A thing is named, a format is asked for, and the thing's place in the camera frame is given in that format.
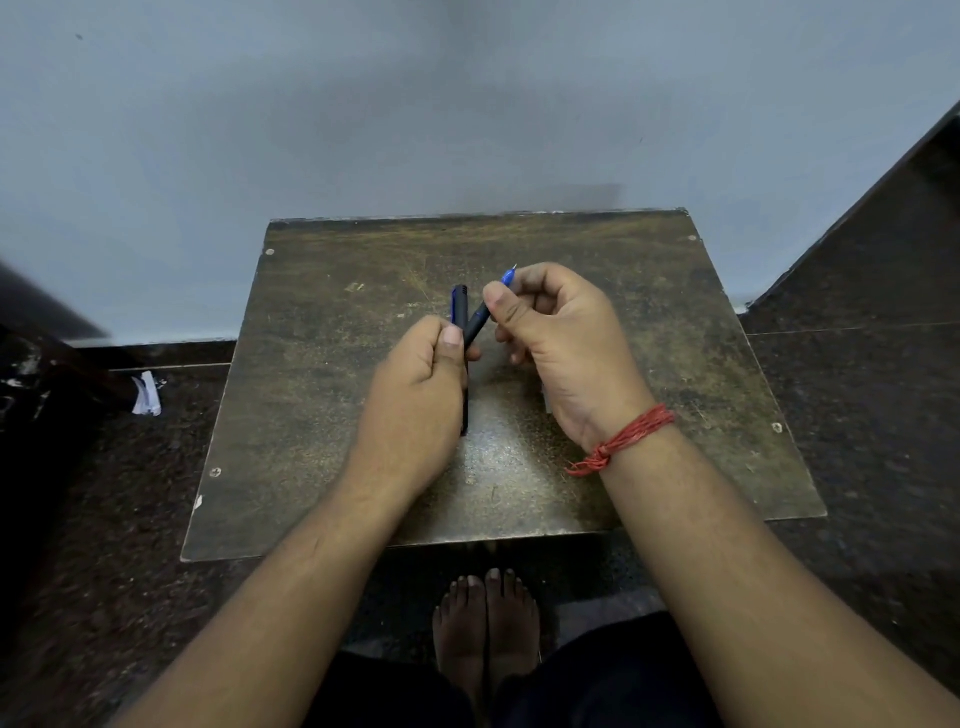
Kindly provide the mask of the person's left hand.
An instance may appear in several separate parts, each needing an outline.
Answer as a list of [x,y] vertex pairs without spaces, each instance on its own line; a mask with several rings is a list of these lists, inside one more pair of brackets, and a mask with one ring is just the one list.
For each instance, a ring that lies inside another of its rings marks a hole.
[[434,381],[434,315],[416,322],[377,367],[340,490],[359,503],[409,506],[450,465],[462,423],[462,391]]

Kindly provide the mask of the person's right hand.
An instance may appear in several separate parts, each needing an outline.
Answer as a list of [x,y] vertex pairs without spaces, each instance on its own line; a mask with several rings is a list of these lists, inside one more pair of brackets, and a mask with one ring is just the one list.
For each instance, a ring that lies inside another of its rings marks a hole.
[[651,393],[609,298],[554,262],[517,269],[510,288],[536,293],[537,332],[505,332],[510,361],[531,361],[562,431],[584,452],[651,410]]

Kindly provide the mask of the black pen with blue tip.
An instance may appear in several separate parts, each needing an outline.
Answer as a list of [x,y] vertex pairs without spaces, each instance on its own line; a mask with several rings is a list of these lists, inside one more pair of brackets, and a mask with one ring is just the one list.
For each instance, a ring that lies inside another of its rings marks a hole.
[[[511,286],[517,273],[517,268],[518,266],[514,264],[506,273],[502,275],[500,278],[501,285],[504,285],[507,288]],[[466,352],[468,352],[474,345],[476,338],[482,332],[490,318],[491,311],[484,301],[477,307],[463,327],[463,347]]]

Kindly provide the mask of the blue and black pen cap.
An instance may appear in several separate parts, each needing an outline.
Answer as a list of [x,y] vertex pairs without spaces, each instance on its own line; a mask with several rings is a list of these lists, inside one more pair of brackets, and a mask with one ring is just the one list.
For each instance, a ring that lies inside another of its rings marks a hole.
[[[450,322],[462,332],[463,352],[469,349],[467,326],[470,320],[469,289],[459,284],[453,287],[450,300]],[[470,417],[469,364],[464,361],[462,373],[462,422],[460,436],[467,435]]]

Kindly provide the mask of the person's right forearm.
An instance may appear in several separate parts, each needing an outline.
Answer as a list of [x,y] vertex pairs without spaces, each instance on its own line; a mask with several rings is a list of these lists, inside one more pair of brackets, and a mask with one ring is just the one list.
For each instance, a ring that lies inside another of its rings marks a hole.
[[726,725],[960,728],[960,699],[808,570],[668,425],[601,477]]

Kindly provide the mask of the person's left forearm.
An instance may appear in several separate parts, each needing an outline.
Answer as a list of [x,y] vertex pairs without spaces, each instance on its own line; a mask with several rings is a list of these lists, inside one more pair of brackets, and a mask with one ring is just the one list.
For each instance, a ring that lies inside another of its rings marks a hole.
[[299,728],[426,483],[345,474],[111,728]]

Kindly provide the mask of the person's right foot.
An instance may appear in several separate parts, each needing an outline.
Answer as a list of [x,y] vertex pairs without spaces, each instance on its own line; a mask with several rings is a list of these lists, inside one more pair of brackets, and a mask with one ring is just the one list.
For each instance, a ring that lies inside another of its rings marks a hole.
[[487,672],[495,695],[513,677],[532,674],[541,663],[541,618],[522,579],[508,568],[486,575]]

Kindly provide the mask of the person's foot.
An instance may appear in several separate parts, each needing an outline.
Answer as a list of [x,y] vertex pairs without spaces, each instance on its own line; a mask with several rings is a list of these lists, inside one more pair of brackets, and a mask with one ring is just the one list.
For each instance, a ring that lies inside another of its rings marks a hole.
[[484,582],[475,575],[453,581],[436,607],[432,623],[438,672],[466,695],[475,712],[480,711],[487,675]]
[[541,618],[522,579],[508,568],[486,575],[487,672],[495,695],[513,677],[532,674],[541,663]]

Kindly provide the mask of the person's left foot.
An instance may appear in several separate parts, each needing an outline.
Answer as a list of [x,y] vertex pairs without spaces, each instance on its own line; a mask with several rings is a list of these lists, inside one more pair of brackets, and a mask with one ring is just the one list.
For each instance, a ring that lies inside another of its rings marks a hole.
[[484,582],[475,575],[453,581],[436,607],[432,623],[438,672],[466,695],[475,712],[480,711],[487,675]]

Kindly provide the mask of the crumpled white paper scrap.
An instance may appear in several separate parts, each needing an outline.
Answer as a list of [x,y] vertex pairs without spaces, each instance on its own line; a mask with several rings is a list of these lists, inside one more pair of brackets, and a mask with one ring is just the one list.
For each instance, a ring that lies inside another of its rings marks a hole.
[[150,370],[144,370],[134,375],[131,380],[137,391],[131,413],[136,416],[161,416],[160,389],[153,373]]

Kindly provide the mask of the person's dark trousers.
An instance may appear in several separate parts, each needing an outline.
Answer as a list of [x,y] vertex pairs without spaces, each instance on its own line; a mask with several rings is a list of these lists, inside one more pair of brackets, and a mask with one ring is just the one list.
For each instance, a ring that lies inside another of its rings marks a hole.
[[[494,692],[490,728],[724,728],[673,617],[592,630]],[[435,668],[339,653],[301,728],[477,728]]]

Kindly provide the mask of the dark wooden furniture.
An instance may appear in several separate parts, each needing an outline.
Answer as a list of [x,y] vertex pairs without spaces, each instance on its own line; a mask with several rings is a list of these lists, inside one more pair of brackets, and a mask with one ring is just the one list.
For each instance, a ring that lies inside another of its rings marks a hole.
[[91,334],[95,327],[0,260],[0,327],[38,349],[37,368],[66,376],[100,404],[131,412],[138,403],[134,378],[102,368],[64,334]]

